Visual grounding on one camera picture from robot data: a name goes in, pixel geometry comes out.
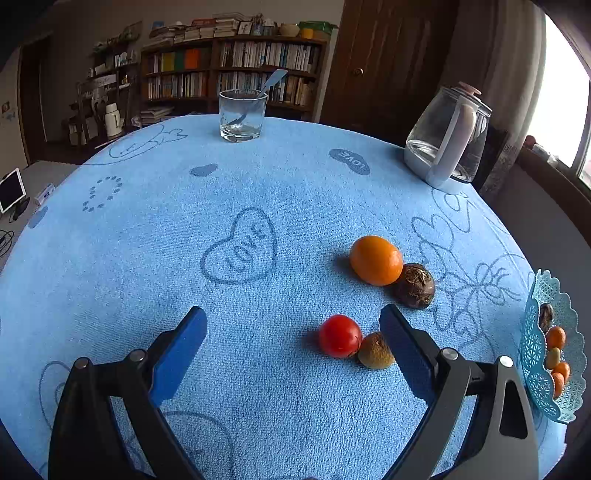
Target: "wooden door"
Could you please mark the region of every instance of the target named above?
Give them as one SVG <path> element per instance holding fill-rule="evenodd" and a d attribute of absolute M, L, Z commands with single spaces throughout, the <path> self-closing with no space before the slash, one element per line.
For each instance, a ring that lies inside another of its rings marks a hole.
<path fill-rule="evenodd" d="M 435 93 L 458 0 L 345 0 L 320 122 L 404 145 Z"/>
<path fill-rule="evenodd" d="M 50 37 L 21 48 L 18 73 L 18 101 L 21 135 L 27 162 L 42 160 L 45 156 L 45 129 L 41 113 L 41 64 L 46 56 Z"/>

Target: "kettle handle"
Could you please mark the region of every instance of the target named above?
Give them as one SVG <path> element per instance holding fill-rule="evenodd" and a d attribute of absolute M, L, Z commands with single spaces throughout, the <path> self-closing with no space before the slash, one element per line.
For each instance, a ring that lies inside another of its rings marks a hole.
<path fill-rule="evenodd" d="M 439 188 L 456 169 L 474 132 L 477 111 L 477 104 L 465 97 L 458 98 L 441 147 L 425 178 L 431 187 Z"/>

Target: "fruit basket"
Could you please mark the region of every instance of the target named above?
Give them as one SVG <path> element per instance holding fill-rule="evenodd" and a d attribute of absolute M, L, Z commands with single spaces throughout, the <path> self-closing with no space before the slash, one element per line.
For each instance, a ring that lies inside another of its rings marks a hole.
<path fill-rule="evenodd" d="M 560 326 L 566 333 L 566 344 L 560 359 L 570 365 L 570 378 L 556 399 L 553 398 L 553 377 L 544 368 L 546 337 L 538 325 L 540 305 L 544 303 L 550 303 L 554 309 L 552 326 Z M 577 331 L 578 324 L 579 316 L 570 307 L 569 295 L 560 292 L 558 279 L 551 277 L 547 270 L 538 270 L 521 319 L 521 369 L 535 405 L 550 420 L 564 424 L 575 419 L 574 412 L 583 405 L 586 387 L 583 372 L 587 367 L 587 358 L 583 353 L 584 337 Z"/>

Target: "window sill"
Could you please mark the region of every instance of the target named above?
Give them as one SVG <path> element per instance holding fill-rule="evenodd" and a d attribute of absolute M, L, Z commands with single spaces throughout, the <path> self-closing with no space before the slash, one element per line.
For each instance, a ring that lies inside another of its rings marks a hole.
<path fill-rule="evenodd" d="M 517 164 L 558 204 L 591 246 L 591 190 L 568 167 L 552 166 L 527 148 L 521 148 Z"/>

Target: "electric kettle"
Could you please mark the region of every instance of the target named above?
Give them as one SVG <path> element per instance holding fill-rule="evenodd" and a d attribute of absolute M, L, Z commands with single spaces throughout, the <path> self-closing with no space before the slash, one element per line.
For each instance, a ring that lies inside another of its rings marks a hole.
<path fill-rule="evenodd" d="M 105 128 L 107 129 L 107 137 L 114 137 L 121 133 L 121 117 L 117 110 L 116 103 L 110 103 L 107 105 L 105 113 Z"/>
<path fill-rule="evenodd" d="M 404 161 L 430 186 L 457 195 L 474 180 L 492 110 L 480 91 L 441 87 L 407 138 Z"/>

